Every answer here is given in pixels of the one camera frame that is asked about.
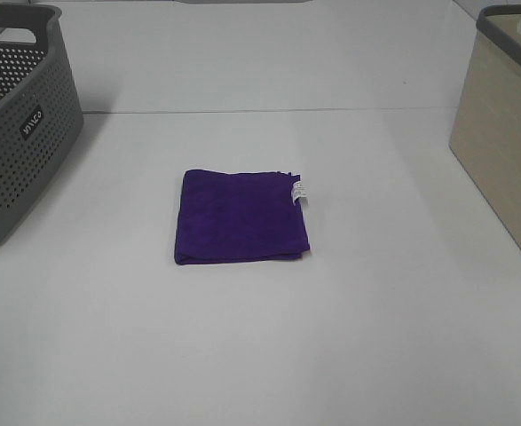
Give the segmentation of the purple towel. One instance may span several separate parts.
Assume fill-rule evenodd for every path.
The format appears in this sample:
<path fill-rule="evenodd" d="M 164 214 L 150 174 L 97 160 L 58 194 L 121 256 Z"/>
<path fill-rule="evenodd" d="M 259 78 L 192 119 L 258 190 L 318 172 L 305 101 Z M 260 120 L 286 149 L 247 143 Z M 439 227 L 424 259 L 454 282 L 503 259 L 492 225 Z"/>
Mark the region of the purple towel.
<path fill-rule="evenodd" d="M 181 186 L 175 263 L 300 259 L 310 250 L 294 195 L 300 178 L 279 171 L 188 170 Z"/>

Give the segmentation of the beige basket with grey rim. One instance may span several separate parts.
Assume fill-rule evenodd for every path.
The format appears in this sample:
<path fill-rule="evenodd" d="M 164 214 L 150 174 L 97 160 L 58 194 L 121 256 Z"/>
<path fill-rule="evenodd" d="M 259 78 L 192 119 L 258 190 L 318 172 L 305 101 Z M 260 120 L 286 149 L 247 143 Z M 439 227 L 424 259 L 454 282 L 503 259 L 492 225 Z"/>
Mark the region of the beige basket with grey rim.
<path fill-rule="evenodd" d="M 521 4 L 479 12 L 449 148 L 521 250 Z"/>

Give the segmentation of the grey perforated plastic basket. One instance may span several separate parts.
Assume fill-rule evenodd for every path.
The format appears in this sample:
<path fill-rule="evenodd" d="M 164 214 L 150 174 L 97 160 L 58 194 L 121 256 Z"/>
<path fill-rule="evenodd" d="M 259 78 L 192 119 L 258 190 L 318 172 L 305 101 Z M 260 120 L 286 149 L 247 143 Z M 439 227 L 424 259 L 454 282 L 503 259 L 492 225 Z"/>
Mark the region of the grey perforated plastic basket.
<path fill-rule="evenodd" d="M 55 6 L 0 3 L 0 244 L 41 198 L 74 146 L 83 112 Z"/>

